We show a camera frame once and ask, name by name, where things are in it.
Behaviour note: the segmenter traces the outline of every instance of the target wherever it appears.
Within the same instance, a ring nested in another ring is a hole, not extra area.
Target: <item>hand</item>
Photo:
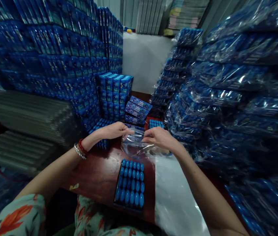
[[[145,131],[142,142],[155,144],[156,146],[170,150],[171,152],[175,148],[181,146],[181,144],[171,136],[167,130],[164,130],[159,126]]]
[[[102,139],[114,139],[124,134],[133,134],[134,131],[122,122],[116,122],[96,130]]]

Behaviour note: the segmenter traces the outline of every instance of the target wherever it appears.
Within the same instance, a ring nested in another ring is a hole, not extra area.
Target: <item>bracelet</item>
[[[82,141],[83,141],[83,139],[80,139],[80,141],[78,142],[78,146],[79,146],[80,150],[86,155],[87,150],[85,150],[84,147],[82,146]]]
[[[86,160],[86,156],[83,155],[83,154],[80,152],[77,143],[74,144],[74,149],[75,149],[76,153],[79,155],[79,157],[81,157],[83,160]]]

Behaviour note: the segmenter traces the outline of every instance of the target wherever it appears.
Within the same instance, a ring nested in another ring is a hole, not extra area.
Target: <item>yellow object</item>
[[[78,187],[79,187],[79,183],[77,183],[77,184],[74,185],[74,186],[71,185],[69,189],[70,189],[70,190],[73,190],[73,189],[76,189],[76,188],[78,188]]]

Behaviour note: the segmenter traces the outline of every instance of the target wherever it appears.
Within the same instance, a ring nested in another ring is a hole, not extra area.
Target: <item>woman's left hand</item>
[[[102,139],[114,139],[124,134],[133,134],[134,131],[122,122],[116,122],[96,130]]]

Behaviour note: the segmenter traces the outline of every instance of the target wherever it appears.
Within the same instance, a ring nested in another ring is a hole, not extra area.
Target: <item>woman's right hand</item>
[[[154,127],[145,131],[142,142],[155,144],[171,152],[181,146],[177,139],[161,127]]]

